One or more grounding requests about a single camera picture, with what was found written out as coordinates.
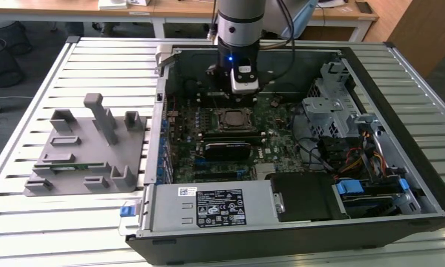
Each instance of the black mesh trash bin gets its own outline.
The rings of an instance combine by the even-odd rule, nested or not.
[[[21,82],[24,73],[7,50],[7,42],[0,39],[0,87],[9,87]]]
[[[0,21],[0,39],[7,41],[13,55],[27,54],[32,49],[20,21]]]

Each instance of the motherboard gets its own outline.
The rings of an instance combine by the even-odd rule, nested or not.
[[[211,95],[171,96],[173,183],[263,180],[273,172],[303,171],[291,131],[295,106],[277,94],[257,95],[245,107],[228,107]]]

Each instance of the red wire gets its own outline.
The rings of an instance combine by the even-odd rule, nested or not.
[[[355,147],[353,149],[349,149],[349,151],[348,151],[348,153],[347,153],[347,164],[348,164],[348,162],[349,162],[349,154],[353,152],[353,151],[356,151],[356,150],[360,150],[361,148],[360,147]]]

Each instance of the cpu socket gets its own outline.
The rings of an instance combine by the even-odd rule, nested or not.
[[[252,111],[248,108],[219,109],[219,130],[221,132],[252,132],[256,127],[251,121]]]

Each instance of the warning label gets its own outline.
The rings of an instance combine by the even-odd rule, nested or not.
[[[243,189],[197,191],[197,226],[245,225]]]

